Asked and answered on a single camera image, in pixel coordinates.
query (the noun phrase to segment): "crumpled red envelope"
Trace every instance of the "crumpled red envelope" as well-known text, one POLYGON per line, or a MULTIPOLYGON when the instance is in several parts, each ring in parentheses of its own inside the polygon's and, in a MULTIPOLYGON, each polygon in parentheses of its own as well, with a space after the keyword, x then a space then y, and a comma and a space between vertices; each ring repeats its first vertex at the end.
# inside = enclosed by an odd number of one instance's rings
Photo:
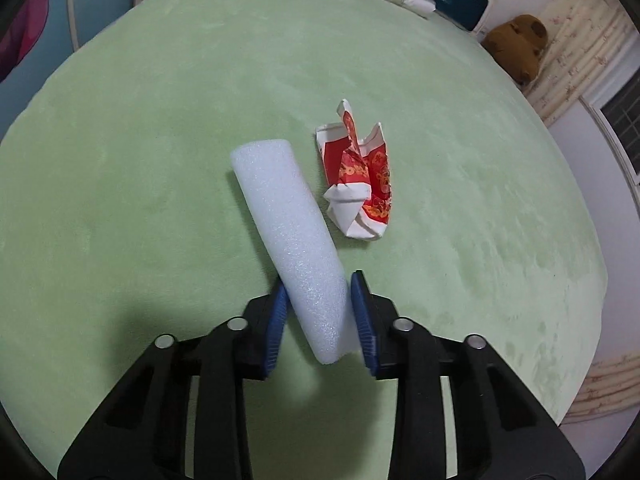
POLYGON ((382 125, 359 140, 346 99, 338 105, 342 122, 316 128, 316 141, 330 186, 327 214, 346 236, 380 238, 389 223, 391 185, 382 125))

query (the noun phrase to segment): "plush toy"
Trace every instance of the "plush toy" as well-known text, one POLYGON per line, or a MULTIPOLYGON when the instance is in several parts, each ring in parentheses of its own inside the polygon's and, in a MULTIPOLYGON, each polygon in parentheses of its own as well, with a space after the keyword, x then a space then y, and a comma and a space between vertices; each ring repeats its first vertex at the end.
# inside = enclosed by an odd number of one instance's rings
POLYGON ((546 28, 535 16, 522 14, 489 32, 482 46, 511 78, 528 84, 538 75, 548 42, 546 28))

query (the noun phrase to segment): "white foam block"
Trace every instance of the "white foam block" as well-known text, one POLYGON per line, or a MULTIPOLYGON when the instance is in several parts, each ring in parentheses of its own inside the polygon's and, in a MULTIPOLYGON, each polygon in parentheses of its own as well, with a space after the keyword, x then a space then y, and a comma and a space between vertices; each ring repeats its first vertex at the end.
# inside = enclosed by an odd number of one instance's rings
POLYGON ((359 348, 344 269, 286 140, 236 148, 231 165, 318 361, 359 348))

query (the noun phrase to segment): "floral fabric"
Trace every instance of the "floral fabric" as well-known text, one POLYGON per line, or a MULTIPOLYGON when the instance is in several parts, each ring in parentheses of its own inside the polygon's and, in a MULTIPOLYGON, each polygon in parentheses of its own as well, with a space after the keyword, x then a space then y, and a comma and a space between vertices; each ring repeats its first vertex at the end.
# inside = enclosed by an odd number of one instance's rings
POLYGON ((540 20, 551 40, 538 77, 523 94, 550 126, 602 73, 635 27, 618 0, 553 0, 540 20))

